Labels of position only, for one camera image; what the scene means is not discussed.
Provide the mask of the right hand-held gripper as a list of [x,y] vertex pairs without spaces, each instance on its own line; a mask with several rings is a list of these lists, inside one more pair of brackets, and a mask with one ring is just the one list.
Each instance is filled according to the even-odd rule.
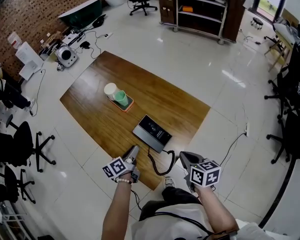
[[195,192],[195,186],[213,187],[220,181],[222,168],[214,160],[187,151],[181,151],[179,159],[187,172],[184,179],[191,193]]

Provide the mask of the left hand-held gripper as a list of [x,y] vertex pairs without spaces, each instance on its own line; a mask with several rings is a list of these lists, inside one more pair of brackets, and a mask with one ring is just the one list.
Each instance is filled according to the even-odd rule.
[[132,183],[137,183],[140,177],[140,171],[137,168],[137,156],[140,147],[132,146],[123,156],[114,158],[111,162],[102,167],[105,175],[115,181],[125,173],[131,173]]

